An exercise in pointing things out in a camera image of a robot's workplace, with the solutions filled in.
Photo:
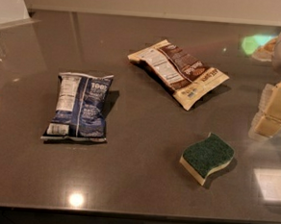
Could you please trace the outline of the green and yellow sponge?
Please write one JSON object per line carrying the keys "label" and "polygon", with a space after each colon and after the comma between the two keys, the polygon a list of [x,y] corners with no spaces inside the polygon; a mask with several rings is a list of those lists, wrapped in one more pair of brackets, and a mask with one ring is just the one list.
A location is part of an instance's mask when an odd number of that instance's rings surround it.
{"label": "green and yellow sponge", "polygon": [[186,148],[179,162],[203,186],[210,175],[224,169],[233,157],[234,149],[210,133],[207,138]]}

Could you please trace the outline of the brown chip bag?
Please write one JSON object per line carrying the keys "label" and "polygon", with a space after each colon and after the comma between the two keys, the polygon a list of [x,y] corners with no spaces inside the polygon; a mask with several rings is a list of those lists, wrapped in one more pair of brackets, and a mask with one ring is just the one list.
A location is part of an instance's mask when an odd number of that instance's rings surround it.
{"label": "brown chip bag", "polygon": [[206,65],[166,39],[129,55],[128,60],[145,65],[154,73],[185,111],[229,79],[224,72]]}

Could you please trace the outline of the blue chip bag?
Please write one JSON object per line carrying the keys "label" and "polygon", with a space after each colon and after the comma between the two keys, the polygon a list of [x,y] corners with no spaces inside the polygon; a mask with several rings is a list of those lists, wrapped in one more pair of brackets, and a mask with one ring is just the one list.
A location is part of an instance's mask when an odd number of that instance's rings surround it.
{"label": "blue chip bag", "polygon": [[86,73],[60,73],[56,112],[42,140],[105,142],[103,107],[113,75],[95,77]]}

